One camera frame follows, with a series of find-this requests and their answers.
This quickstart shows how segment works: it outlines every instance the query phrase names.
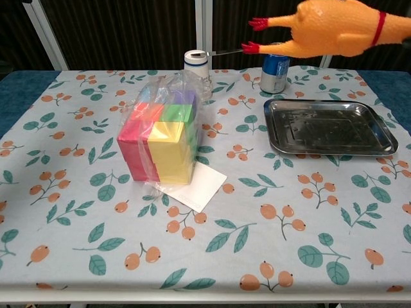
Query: orange rubber chicken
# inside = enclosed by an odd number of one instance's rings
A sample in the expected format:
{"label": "orange rubber chicken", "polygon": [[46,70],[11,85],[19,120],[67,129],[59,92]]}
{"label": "orange rubber chicken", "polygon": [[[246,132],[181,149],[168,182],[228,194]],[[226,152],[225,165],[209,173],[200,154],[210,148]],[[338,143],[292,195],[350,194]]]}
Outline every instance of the orange rubber chicken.
{"label": "orange rubber chicken", "polygon": [[306,0],[297,13],[254,18],[255,31],[290,27],[292,40],[276,45],[242,44],[244,53],[309,58],[322,55],[356,56],[381,44],[401,44],[411,37],[411,18],[387,14],[357,0]]}

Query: white card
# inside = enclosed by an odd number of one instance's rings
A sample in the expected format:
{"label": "white card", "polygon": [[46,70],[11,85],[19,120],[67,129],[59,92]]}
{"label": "white card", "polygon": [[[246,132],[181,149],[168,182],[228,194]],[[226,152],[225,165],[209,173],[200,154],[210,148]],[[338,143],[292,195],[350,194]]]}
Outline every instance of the white card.
{"label": "white card", "polygon": [[157,184],[156,188],[196,212],[201,212],[226,179],[226,175],[196,162],[189,185]]}

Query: floral tablecloth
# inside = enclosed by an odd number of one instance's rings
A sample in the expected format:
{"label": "floral tablecloth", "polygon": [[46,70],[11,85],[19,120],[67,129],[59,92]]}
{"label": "floral tablecloth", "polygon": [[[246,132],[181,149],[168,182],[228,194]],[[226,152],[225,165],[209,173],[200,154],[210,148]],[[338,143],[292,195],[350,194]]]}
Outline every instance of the floral tablecloth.
{"label": "floral tablecloth", "polygon": [[[411,138],[356,71],[211,71],[197,160],[228,176],[203,213],[130,178],[116,135],[150,78],[64,71],[0,141],[0,288],[263,293],[411,291]],[[272,97],[350,99],[399,141],[386,158],[284,155]]]}

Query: metal tray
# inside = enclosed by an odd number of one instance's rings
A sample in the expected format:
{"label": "metal tray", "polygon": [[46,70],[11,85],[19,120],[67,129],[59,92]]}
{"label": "metal tray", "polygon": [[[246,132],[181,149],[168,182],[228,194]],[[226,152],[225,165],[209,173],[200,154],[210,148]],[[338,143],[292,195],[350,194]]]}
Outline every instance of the metal tray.
{"label": "metal tray", "polygon": [[355,101],[270,99],[271,145],[289,154],[388,156],[398,141],[375,111]]}

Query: blue can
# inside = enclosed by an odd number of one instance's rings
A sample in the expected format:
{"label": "blue can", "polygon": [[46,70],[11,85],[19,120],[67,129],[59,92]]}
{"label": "blue can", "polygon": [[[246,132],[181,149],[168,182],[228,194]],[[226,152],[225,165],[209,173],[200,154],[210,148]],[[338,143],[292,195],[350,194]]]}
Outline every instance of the blue can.
{"label": "blue can", "polygon": [[268,93],[280,93],[287,81],[290,59],[287,56],[267,55],[261,72],[260,88]]}

